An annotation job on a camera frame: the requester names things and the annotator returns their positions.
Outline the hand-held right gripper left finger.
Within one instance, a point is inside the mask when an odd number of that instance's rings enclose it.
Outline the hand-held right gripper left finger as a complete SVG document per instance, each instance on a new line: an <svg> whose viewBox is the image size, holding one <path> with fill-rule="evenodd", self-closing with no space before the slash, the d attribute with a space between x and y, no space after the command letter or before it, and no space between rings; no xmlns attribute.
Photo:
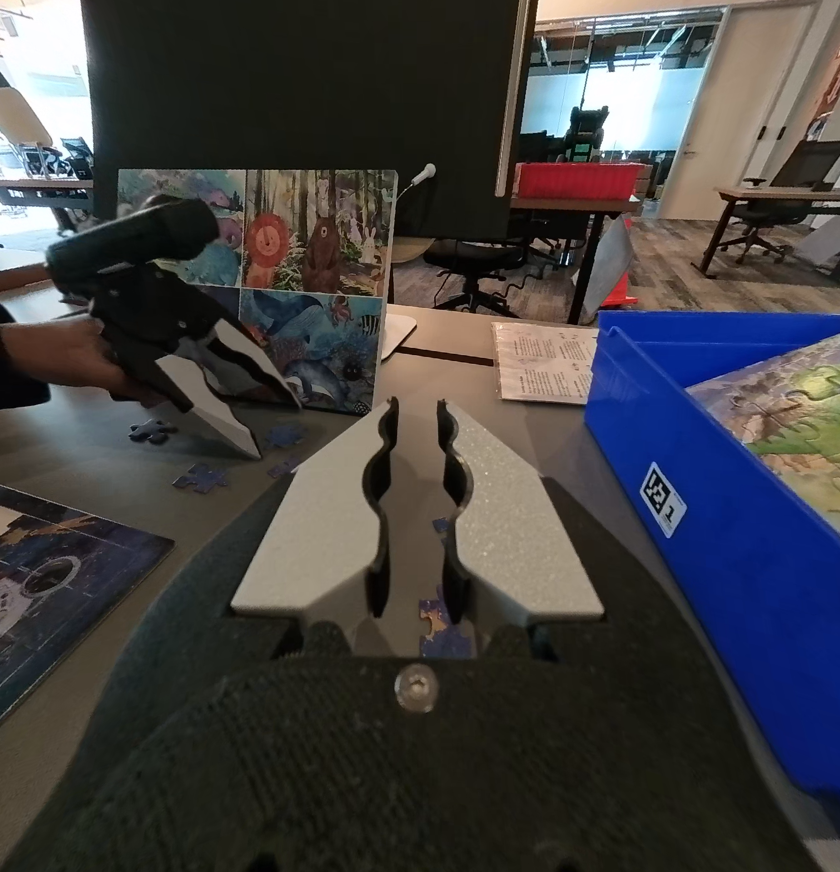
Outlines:
<svg viewBox="0 0 840 872"><path fill-rule="evenodd" d="M230 602L241 616L287 618L349 635L382 617L390 592L388 519L399 400L388 399L293 471Z"/></svg>

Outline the printed instruction sheet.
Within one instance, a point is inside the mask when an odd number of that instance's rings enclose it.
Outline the printed instruction sheet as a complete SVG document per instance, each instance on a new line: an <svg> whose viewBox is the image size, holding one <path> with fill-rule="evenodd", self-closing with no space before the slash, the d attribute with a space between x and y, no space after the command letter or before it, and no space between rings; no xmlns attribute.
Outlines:
<svg viewBox="0 0 840 872"><path fill-rule="evenodd" d="M501 399L587 404L598 329L500 321L491 323L491 334Z"/></svg>

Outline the dinosaur jigsaw puzzle board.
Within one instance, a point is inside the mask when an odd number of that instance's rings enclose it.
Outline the dinosaur jigsaw puzzle board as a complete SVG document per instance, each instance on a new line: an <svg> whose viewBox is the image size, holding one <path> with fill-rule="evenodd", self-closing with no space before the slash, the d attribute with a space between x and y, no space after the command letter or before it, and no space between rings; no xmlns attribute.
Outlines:
<svg viewBox="0 0 840 872"><path fill-rule="evenodd" d="M840 533L840 333L687 392Z"/></svg>

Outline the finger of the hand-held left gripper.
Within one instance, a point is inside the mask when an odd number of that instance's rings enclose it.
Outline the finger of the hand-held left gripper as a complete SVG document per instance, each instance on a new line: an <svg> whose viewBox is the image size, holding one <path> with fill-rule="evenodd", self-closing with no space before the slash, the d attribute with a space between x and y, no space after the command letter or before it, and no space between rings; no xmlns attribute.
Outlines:
<svg viewBox="0 0 840 872"><path fill-rule="evenodd" d="M201 366L209 386L224 397L303 407L292 384L257 342L223 318L201 337L187 337L187 359Z"/></svg>
<svg viewBox="0 0 840 872"><path fill-rule="evenodd" d="M173 389L173 405L179 407L177 399L182 398L188 406L185 415L207 426L244 456L253 461L262 459L255 437L210 387L202 367L174 355L159 357L154 365Z"/></svg>

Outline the person's left hand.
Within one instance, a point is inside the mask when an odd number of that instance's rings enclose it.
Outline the person's left hand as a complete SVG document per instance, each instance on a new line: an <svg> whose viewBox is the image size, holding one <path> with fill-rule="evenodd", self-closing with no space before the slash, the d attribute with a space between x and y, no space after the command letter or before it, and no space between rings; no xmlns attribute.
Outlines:
<svg viewBox="0 0 840 872"><path fill-rule="evenodd" d="M9 362L25 376L54 386L98 388L115 398L153 408L164 398L128 376L89 315L37 323L0 325Z"/></svg>

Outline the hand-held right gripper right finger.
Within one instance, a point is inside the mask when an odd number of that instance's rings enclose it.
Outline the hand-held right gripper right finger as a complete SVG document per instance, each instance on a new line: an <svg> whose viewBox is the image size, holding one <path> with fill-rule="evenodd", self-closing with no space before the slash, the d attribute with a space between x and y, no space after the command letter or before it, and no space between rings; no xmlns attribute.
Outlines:
<svg viewBox="0 0 840 872"><path fill-rule="evenodd" d="M593 587L548 481L532 463L456 403L436 405L447 523L441 593L454 626L472 630L473 656L498 632L533 638L604 627Z"/></svg>

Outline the space jigsaw puzzle board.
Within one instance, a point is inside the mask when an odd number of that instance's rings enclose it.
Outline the space jigsaw puzzle board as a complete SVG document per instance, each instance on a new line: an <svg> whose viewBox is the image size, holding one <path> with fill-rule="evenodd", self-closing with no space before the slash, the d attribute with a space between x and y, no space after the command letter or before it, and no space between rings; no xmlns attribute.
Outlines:
<svg viewBox="0 0 840 872"><path fill-rule="evenodd" d="M173 550L0 485L0 722Z"/></svg>

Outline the red plastic crate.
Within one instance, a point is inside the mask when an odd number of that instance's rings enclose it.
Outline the red plastic crate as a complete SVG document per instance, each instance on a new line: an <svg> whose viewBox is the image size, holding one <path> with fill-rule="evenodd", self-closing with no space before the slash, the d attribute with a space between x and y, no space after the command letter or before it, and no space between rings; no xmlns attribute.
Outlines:
<svg viewBox="0 0 840 872"><path fill-rule="evenodd" d="M650 170L640 162L522 162L512 196L538 200L625 200Z"/></svg>

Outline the wooden office desk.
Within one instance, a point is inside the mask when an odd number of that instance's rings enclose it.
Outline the wooden office desk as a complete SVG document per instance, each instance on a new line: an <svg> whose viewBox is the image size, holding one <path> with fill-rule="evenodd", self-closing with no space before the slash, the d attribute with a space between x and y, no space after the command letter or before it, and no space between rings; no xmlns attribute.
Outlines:
<svg viewBox="0 0 840 872"><path fill-rule="evenodd" d="M635 214L641 211L643 200L635 195L627 199L537 199L513 197L511 209L535 210L560 213L580 213L589 217L589 234L585 246L585 254L578 270L574 285L574 294L570 306L567 323L578 325L584 311L584 302L595 264L596 254L607 217L616 219L623 214Z"/></svg>
<svg viewBox="0 0 840 872"><path fill-rule="evenodd" d="M761 237L761 231L779 226L793 226L810 215L840 216L840 190L822 183L820 190L779 187L716 188L723 202L723 211L708 246L698 263L691 263L703 276L715 279L709 272L717 252L741 245L737 263L743 263L752 247L763 249L763 256L772 253L781 263L792 251L774 245Z"/></svg>
<svg viewBox="0 0 840 872"><path fill-rule="evenodd" d="M74 177L45 179L0 178L0 203L7 207L46 208L56 219L60 232L77 232L76 213L86 221L94 212L94 182Z"/></svg>

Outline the white flat stand base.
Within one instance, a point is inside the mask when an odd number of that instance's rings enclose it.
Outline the white flat stand base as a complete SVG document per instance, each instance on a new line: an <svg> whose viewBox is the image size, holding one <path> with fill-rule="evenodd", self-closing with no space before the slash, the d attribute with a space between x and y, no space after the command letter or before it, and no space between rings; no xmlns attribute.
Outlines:
<svg viewBox="0 0 840 872"><path fill-rule="evenodd" d="M417 321L411 316L387 314L382 328L381 362L387 361L416 328Z"/></svg>

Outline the black gaming chair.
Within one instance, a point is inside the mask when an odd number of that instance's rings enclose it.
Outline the black gaming chair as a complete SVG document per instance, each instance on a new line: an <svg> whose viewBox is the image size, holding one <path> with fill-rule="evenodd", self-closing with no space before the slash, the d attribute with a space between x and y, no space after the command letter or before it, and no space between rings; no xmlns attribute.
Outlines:
<svg viewBox="0 0 840 872"><path fill-rule="evenodd" d="M567 132L570 161L598 162L604 139L604 124L609 107L603 105L595 110L574 106Z"/></svg>

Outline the black partition panel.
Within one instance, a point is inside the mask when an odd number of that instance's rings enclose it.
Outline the black partition panel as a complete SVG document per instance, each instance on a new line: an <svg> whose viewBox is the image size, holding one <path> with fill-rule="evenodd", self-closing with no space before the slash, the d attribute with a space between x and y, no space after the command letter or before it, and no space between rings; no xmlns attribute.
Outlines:
<svg viewBox="0 0 840 872"><path fill-rule="evenodd" d="M120 169L389 169L394 233L502 239L537 2L84 1L94 213Z"/></svg>

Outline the colourful jigsaw puzzle box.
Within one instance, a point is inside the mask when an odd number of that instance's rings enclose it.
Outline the colourful jigsaw puzzle box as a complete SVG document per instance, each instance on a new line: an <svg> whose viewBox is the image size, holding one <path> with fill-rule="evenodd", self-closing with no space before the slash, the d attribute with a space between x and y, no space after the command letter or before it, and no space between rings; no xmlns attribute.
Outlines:
<svg viewBox="0 0 840 872"><path fill-rule="evenodd" d="M393 240L395 171L120 169L117 214L157 196L204 202L218 239L158 265L237 317L302 404L373 407Z"/></svg>

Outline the white plastic bag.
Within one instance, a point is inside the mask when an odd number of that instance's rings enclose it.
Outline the white plastic bag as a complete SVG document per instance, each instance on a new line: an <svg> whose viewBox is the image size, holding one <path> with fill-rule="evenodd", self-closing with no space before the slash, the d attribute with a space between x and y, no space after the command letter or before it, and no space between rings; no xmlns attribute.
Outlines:
<svg viewBox="0 0 840 872"><path fill-rule="evenodd" d="M597 310L603 309L602 303L622 275L629 272L632 265L633 246L630 229L631 219L621 215L613 221L601 238L591 277L592 297L597 304Z"/></svg>

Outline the black mesh office chair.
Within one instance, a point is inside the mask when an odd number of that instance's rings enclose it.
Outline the black mesh office chair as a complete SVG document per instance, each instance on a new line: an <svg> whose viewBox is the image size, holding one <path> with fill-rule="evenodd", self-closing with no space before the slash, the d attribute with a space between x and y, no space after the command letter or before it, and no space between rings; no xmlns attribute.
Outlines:
<svg viewBox="0 0 840 872"><path fill-rule="evenodd" d="M803 141L785 161L783 167L770 181L776 188L805 188L811 191L830 190L832 184L825 182L825 176L840 158L840 140ZM741 244L743 251L735 260L742 265L752 248L761 248L763 256L773 255L774 263L785 260L791 247L770 243L761 232L779 226L794 226L808 216L810 203L803 201L761 200L738 205L732 216L746 228L746 233L732 242L721 245L727 251Z"/></svg>

